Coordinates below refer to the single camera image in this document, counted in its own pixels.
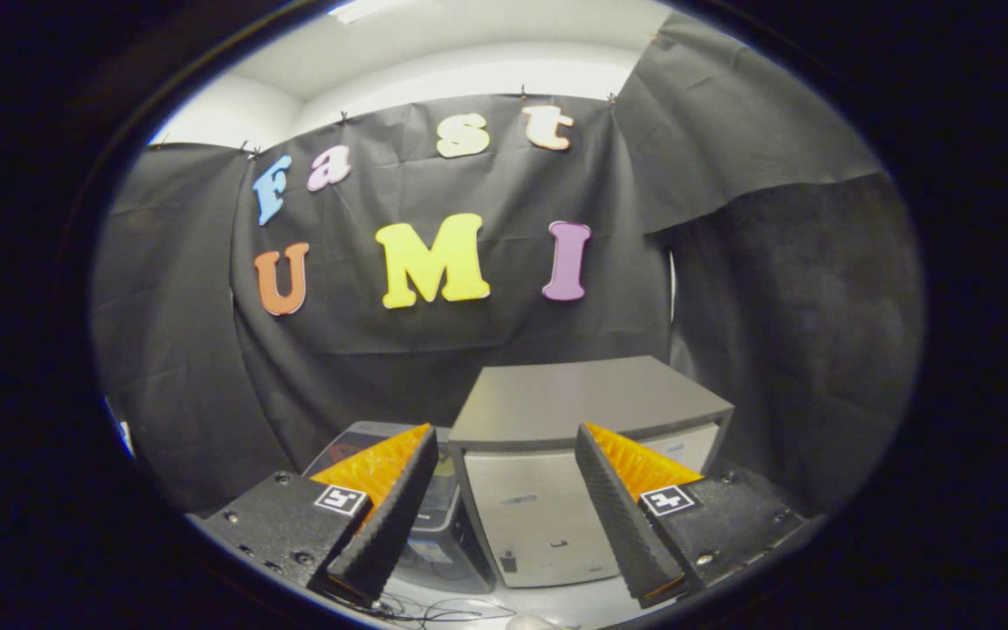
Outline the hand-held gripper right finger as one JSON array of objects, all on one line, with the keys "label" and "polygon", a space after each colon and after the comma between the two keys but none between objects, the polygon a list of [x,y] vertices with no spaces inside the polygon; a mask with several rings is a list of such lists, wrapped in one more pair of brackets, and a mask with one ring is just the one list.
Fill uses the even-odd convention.
[{"label": "hand-held gripper right finger", "polygon": [[758,474],[697,472],[581,423],[573,456],[628,593],[644,609],[738,577],[791,545],[809,515]]}]

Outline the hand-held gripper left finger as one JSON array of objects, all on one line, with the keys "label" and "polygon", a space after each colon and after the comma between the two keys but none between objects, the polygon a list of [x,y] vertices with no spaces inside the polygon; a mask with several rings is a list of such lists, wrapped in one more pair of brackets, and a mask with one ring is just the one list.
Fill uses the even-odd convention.
[{"label": "hand-held gripper left finger", "polygon": [[403,554],[438,462],[424,423],[311,475],[272,472],[200,529],[272,577],[371,606]]}]

